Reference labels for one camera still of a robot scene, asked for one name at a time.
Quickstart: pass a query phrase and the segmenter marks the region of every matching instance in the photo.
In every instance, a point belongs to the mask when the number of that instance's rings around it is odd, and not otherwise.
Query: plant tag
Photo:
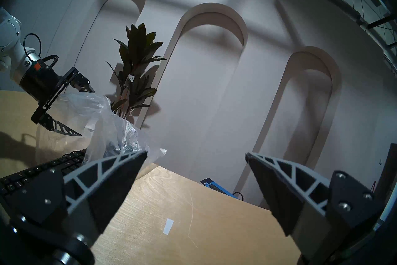
[[[131,83],[134,81],[135,77],[133,75],[128,75],[127,80],[130,80]]]

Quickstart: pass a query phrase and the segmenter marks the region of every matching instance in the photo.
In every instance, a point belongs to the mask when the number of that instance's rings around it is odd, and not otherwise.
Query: black keyboard
[[[34,180],[35,177],[40,174],[40,172],[47,169],[60,169],[62,174],[65,176],[82,165],[84,155],[85,150],[74,151],[47,163],[43,163],[33,168],[5,176],[0,179],[0,193],[2,196],[11,195],[14,191],[22,188],[25,184]]]

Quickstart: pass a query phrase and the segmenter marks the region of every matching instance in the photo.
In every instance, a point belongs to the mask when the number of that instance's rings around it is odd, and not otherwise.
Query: scratch on table
[[[196,248],[198,248],[197,247],[197,245],[194,243],[194,241],[193,241],[193,239],[191,239],[190,238],[190,228],[192,227],[192,222],[193,222],[193,208],[194,208],[194,206],[193,206],[193,198],[192,198],[192,194],[189,192],[189,194],[190,194],[190,200],[192,201],[192,220],[190,221],[190,226],[189,226],[189,233],[187,233],[187,237],[189,237],[189,239],[192,241],[192,243],[196,246]]]

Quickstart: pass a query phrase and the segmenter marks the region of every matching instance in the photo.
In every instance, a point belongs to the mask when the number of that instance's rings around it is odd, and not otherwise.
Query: black cable
[[[243,197],[243,195],[241,194],[241,192],[236,191],[235,193],[233,193],[233,195],[235,195],[236,193],[238,193],[239,195],[241,195],[241,201],[244,201],[244,197]]]
[[[31,59],[31,58],[29,57],[29,55],[27,54],[26,47],[25,47],[25,40],[26,40],[26,38],[27,38],[29,35],[34,35],[34,36],[36,36],[37,39],[38,39],[38,42],[39,42],[39,44],[40,44],[40,52],[38,53],[39,56],[41,55],[41,40],[40,40],[40,38],[39,38],[35,33],[26,34],[25,38],[23,39],[23,44],[22,44],[23,50],[25,51],[25,54],[26,54],[26,56],[28,57],[28,59],[33,63],[32,59]]]
[[[53,68],[55,63],[59,60],[59,57],[55,54],[51,56],[46,56],[44,59],[41,59],[43,63],[47,62],[48,60],[54,59],[54,61],[51,63],[50,68]]]

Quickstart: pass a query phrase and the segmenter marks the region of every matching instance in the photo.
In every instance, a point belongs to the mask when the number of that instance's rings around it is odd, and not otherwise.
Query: black cable on table
[[[238,193],[239,195],[241,195],[241,201],[244,201],[244,197],[243,197],[243,195],[241,194],[241,192],[236,191],[235,193],[233,193],[233,195],[235,195],[236,193]]]

